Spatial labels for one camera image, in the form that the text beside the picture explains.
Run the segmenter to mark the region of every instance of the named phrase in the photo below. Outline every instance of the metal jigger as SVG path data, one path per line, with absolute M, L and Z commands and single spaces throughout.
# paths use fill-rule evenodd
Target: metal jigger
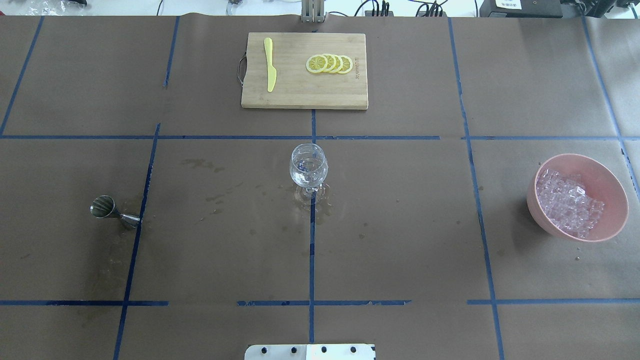
M 135 229 L 140 223 L 140 218 L 135 215 L 121 214 L 116 209 L 116 202 L 109 195 L 95 198 L 91 207 L 91 215 L 97 218 L 120 218 L 125 227 Z

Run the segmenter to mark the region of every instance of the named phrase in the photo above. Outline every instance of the stack of lemon slices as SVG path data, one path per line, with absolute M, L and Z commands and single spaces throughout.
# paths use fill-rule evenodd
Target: stack of lemon slices
M 353 61 L 346 55 L 318 54 L 307 60 L 307 71 L 312 74 L 346 74 L 353 68 Z

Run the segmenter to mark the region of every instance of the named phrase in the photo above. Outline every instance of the knife handle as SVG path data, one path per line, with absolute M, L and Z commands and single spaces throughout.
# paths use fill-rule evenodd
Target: knife handle
M 264 52 L 267 54 L 267 66 L 273 66 L 271 63 L 273 56 L 273 41 L 271 38 L 264 38 Z

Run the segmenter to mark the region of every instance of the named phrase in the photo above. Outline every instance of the clear plastic wrap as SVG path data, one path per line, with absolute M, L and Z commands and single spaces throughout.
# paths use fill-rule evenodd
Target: clear plastic wrap
M 85 7 L 69 0 L 31 0 L 25 15 L 83 16 Z

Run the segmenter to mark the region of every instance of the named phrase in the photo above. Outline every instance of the yellow knife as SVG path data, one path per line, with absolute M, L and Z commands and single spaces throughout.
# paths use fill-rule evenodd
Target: yellow knife
M 267 91 L 272 92 L 276 85 L 278 72 L 273 67 L 273 40 L 271 38 L 264 38 L 264 52 L 267 54 Z

